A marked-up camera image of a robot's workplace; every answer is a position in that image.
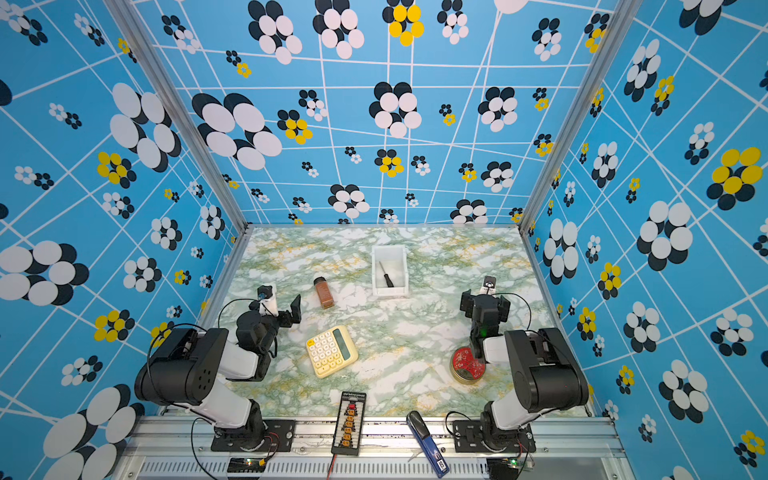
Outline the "black handle screwdriver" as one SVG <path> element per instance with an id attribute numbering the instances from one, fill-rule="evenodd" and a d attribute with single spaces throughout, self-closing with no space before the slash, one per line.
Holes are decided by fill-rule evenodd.
<path id="1" fill-rule="evenodd" d="M 381 272 L 382 272 L 382 275 L 383 275 L 383 278 L 384 278 L 384 281 L 385 281 L 385 284 L 386 284 L 386 286 L 387 286 L 388 288 L 393 288 L 393 287 L 394 287 L 394 283 L 393 283 L 393 281 L 392 281 L 392 279 L 391 279 L 390 275 L 389 275 L 389 274 L 387 273 L 387 271 L 385 270 L 383 263 L 382 263 L 381 261 L 379 261 L 379 262 L 378 262 L 378 265 L 379 265 L 379 267 L 380 267 L 380 269 L 381 269 Z"/>

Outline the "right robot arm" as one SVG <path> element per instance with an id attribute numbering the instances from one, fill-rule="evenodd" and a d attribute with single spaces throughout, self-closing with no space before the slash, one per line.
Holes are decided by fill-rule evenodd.
<path id="1" fill-rule="evenodd" d="M 513 389 L 485 405 L 479 421 L 484 447 L 501 453 L 512 445 L 531 451 L 529 425 L 554 411 L 584 406 L 588 383 L 562 332 L 557 328 L 501 332 L 511 302 L 490 293 L 462 293 L 459 309 L 471 320 L 467 364 L 482 375 L 488 364 L 510 368 Z"/>

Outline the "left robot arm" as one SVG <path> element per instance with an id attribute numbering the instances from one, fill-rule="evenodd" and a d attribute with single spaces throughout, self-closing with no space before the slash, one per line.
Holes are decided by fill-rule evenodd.
<path id="1" fill-rule="evenodd" d="M 214 452 L 288 452 L 296 422 L 266 420 L 257 401 L 229 382 L 261 382 L 277 356 L 281 328 L 301 322 L 301 297 L 279 311 L 269 286 L 237 319 L 236 340 L 226 328 L 179 324 L 154 335 L 134 393 L 142 401 L 177 406 L 212 424 Z"/>

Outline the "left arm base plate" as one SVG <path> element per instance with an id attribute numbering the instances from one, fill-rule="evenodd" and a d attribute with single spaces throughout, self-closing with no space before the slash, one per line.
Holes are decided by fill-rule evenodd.
<path id="1" fill-rule="evenodd" d="M 289 452 L 292 448 L 297 422 L 267 419 L 237 429 L 214 428 L 210 449 L 214 452 Z"/>

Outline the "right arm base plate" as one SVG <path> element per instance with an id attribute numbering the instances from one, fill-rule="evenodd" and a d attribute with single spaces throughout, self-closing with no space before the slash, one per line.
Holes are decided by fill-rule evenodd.
<path id="1" fill-rule="evenodd" d="M 449 427 L 457 453 L 525 455 L 537 450 L 530 426 L 502 430 L 490 421 L 455 420 Z"/>

